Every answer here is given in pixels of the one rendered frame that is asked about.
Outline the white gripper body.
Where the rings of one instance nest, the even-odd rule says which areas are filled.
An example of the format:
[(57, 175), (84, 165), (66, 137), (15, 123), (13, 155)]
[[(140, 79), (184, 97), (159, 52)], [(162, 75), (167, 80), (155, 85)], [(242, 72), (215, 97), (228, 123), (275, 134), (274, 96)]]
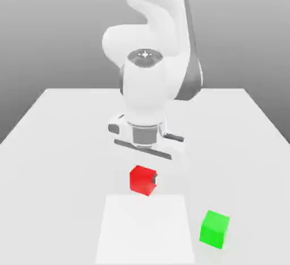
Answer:
[(114, 157), (128, 164), (147, 168), (187, 166), (186, 149), (183, 143), (161, 140), (151, 148), (136, 147), (119, 139), (113, 141)]

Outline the small red cube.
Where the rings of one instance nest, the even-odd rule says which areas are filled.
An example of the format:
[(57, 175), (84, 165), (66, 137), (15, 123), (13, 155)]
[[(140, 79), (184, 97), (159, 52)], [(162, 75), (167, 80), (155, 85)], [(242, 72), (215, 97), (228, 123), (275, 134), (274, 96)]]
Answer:
[(156, 170), (140, 165), (135, 166), (130, 172), (130, 189), (136, 193), (150, 196), (155, 185), (152, 183), (152, 176)]

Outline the small green cube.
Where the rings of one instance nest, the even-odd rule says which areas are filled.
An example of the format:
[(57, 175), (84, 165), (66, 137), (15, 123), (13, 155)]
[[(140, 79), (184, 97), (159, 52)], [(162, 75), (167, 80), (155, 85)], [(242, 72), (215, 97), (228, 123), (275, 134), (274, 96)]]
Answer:
[(229, 216), (208, 210), (201, 224), (199, 240), (217, 249), (222, 249), (229, 221)]

